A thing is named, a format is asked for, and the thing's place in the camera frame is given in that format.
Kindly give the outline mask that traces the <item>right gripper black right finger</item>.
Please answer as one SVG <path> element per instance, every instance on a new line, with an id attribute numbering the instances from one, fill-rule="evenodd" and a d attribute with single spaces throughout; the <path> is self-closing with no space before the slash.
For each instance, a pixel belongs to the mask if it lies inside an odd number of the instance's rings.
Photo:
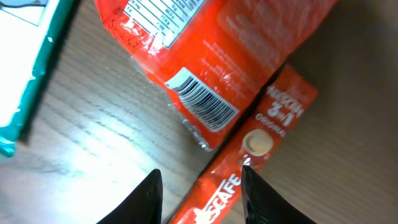
<path id="1" fill-rule="evenodd" d="M 242 168 L 241 191 L 246 224 L 315 224 L 250 166 Z"/>

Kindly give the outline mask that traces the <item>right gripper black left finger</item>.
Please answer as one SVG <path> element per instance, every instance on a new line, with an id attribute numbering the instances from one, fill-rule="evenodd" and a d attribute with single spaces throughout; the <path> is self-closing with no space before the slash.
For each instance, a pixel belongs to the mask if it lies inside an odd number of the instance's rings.
<path id="1" fill-rule="evenodd" d="M 162 202 L 162 175 L 154 169 L 98 224 L 161 224 Z"/>

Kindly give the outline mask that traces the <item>red snack stick packet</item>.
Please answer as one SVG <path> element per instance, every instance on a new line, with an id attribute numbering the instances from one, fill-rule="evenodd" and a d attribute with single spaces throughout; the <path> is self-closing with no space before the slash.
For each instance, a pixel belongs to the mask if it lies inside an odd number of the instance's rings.
<path id="1" fill-rule="evenodd" d="M 241 197 L 242 167 L 259 172 L 318 90 L 286 65 L 255 110 L 197 179 L 171 224 L 220 223 Z"/>

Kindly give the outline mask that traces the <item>red chips bag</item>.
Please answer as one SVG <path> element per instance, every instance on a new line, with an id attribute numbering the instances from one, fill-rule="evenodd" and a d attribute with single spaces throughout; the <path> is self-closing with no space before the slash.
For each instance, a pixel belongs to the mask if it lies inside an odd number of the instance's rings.
<path id="1" fill-rule="evenodd" d="M 336 0 L 96 0 L 104 28 L 216 149 Z"/>

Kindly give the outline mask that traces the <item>green snack bag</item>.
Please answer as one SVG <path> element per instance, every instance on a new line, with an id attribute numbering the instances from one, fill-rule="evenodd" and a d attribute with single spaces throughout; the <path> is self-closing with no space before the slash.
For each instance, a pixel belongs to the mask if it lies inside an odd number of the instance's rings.
<path id="1" fill-rule="evenodd" d="M 1 155 L 12 157 L 76 1 L 1 0 Z"/>

